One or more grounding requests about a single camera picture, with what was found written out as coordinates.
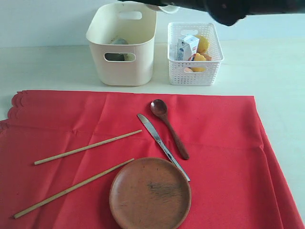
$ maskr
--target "white plastic bin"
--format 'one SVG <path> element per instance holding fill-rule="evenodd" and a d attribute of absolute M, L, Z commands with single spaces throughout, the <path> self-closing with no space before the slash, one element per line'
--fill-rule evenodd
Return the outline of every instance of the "white plastic bin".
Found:
<path fill-rule="evenodd" d="M 150 81 L 156 21 L 156 12 L 142 3 L 111 3 L 97 10 L 86 37 L 103 83 L 139 86 Z M 117 38 L 125 39 L 128 45 L 110 44 Z M 106 53 L 127 53 L 129 58 L 108 61 Z"/>
<path fill-rule="evenodd" d="M 207 54 L 212 61 L 176 61 L 178 38 L 186 33 L 202 35 L 209 41 Z M 168 60 L 170 83 L 173 85 L 202 85 L 214 83 L 218 69 L 224 59 L 215 26 L 202 22 L 172 22 L 168 25 Z M 203 72 L 185 72 L 185 68 L 203 68 Z"/>

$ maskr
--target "knife blade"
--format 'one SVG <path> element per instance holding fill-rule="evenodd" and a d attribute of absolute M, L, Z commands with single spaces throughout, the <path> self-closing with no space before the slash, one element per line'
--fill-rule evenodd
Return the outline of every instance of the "knife blade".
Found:
<path fill-rule="evenodd" d="M 158 145 L 161 147 L 161 149 L 164 151 L 165 155 L 168 157 L 168 159 L 178 167 L 178 169 L 184 174 L 187 181 L 191 181 L 184 169 L 181 167 L 181 165 L 178 163 L 178 161 L 174 158 L 172 153 L 169 151 L 169 149 L 165 146 L 163 141 L 161 140 L 158 132 L 153 127 L 152 123 L 142 114 L 137 114 L 140 121 L 143 123 L 145 128 L 148 130 L 148 132 L 151 134 L 151 136 L 154 138 L 154 140 L 158 143 Z"/>

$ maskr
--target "white table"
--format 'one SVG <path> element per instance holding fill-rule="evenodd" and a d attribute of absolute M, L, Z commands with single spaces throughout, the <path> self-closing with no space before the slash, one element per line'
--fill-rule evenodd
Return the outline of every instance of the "white table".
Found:
<path fill-rule="evenodd" d="M 213 86 L 173 86 L 166 44 L 155 46 L 152 80 L 106 86 L 88 46 L 0 49 L 0 120 L 28 89 L 254 95 L 257 110 L 305 221 L 305 38 L 221 42 L 225 60 Z"/>

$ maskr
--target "chopsticks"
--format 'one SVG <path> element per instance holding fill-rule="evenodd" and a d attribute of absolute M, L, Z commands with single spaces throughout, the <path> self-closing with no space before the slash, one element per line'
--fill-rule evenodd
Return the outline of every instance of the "chopsticks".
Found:
<path fill-rule="evenodd" d="M 68 155 L 71 155 L 71 154 L 78 153 L 78 152 L 83 151 L 83 150 L 87 150 L 87 149 L 91 149 L 93 147 L 101 146 L 101 145 L 104 145 L 106 143 L 113 142 L 115 140 L 137 134 L 141 131 L 142 130 L 137 130 L 137 131 L 134 131 L 134 132 L 131 132 L 131 133 L 128 133 L 128 134 L 124 134 L 124 135 L 117 136 L 117 137 L 114 137 L 114 138 L 110 138 L 110 139 L 107 139 L 107 140 L 104 140 L 104 141 L 101 141 L 101 142 L 98 142 L 98 143 L 94 143 L 92 145 L 88 145 L 88 146 L 85 146 L 85 147 L 82 147 L 82 148 L 79 148 L 79 149 L 74 149 L 72 151 L 69 151 L 69 152 L 66 152 L 66 153 L 63 153 L 63 154 L 58 154 L 58 155 L 55 155 L 55 156 L 51 156 L 51 157 L 46 158 L 46 159 L 35 161 L 34 164 L 39 165 L 39 164 L 42 164 L 42 163 L 45 163 L 45 162 L 48 162 L 48 161 L 52 161 L 52 160 L 64 157 L 64 156 L 68 156 Z"/>
<path fill-rule="evenodd" d="M 45 199 L 45 200 L 43 200 L 43 201 L 41 201 L 41 202 L 39 202 L 39 203 L 37 203 L 37 204 L 35 204 L 35 205 L 33 205 L 33 206 L 27 208 L 27 209 L 25 209 L 25 210 L 23 210 L 23 211 L 21 211 L 21 212 L 15 214 L 15 215 L 14 215 L 14 218 L 17 219 L 17 218 L 19 218 L 19 217 L 21 217 L 21 216 L 23 216 L 23 215 L 25 215 L 25 214 L 27 214 L 27 213 L 29 213 L 29 212 L 35 210 L 35 209 L 37 209 L 37 208 L 39 208 L 39 207 L 41 207 L 41 206 L 47 204 L 47 203 L 49 203 L 49 202 L 51 202 L 51 201 L 53 201 L 53 200 L 55 200 L 55 199 L 57 199 L 57 198 L 59 198 L 59 197 L 65 195 L 65 194 L 67 194 L 67 193 L 69 193 L 69 192 L 72 192 L 73 190 L 75 190 L 75 189 L 77 189 L 77 188 L 79 188 L 79 187 L 81 187 L 81 186 L 83 186 L 83 185 L 88 184 L 88 183 L 91 182 L 91 181 L 96 180 L 97 178 L 100 178 L 100 177 L 106 175 L 107 173 L 112 172 L 113 170 L 115 170 L 115 169 L 117 169 L 117 168 L 119 168 L 119 167 L 122 167 L 122 166 L 126 165 L 126 164 L 129 163 L 129 162 L 132 162 L 133 160 L 134 160 L 134 158 L 132 158 L 132 159 L 130 159 L 130 160 L 128 160 L 128 161 L 125 161 L 125 162 L 123 162 L 123 163 L 120 163 L 120 164 L 118 164 L 118 165 L 116 165 L 116 166 L 114 166 L 114 167 L 112 167 L 112 168 L 109 168 L 109 169 L 107 169 L 107 170 L 105 170 L 105 171 L 103 171 L 103 172 L 101 172 L 101 173 L 99 173 L 99 174 L 97 174 L 97 175 L 95 175 L 95 176 L 92 176 L 91 178 L 89 178 L 89 179 L 87 179 L 87 180 L 82 181 L 81 183 L 78 183 L 78 184 L 76 184 L 76 185 L 74 185 L 74 186 L 72 186 L 72 187 L 70 187 L 70 188 L 67 188 L 66 190 L 63 190 L 62 192 L 57 193 L 57 194 L 55 194 L 54 196 L 51 196 L 51 197 L 49 197 L 49 198 L 47 198 L 47 199 Z"/>

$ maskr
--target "round wooden plate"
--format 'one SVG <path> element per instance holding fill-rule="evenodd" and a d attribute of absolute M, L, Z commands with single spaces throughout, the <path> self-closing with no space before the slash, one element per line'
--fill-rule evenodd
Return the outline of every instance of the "round wooden plate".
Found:
<path fill-rule="evenodd" d="M 182 172 L 161 158 L 127 164 L 110 190 L 112 215 L 123 229 L 175 229 L 191 206 L 191 188 Z"/>

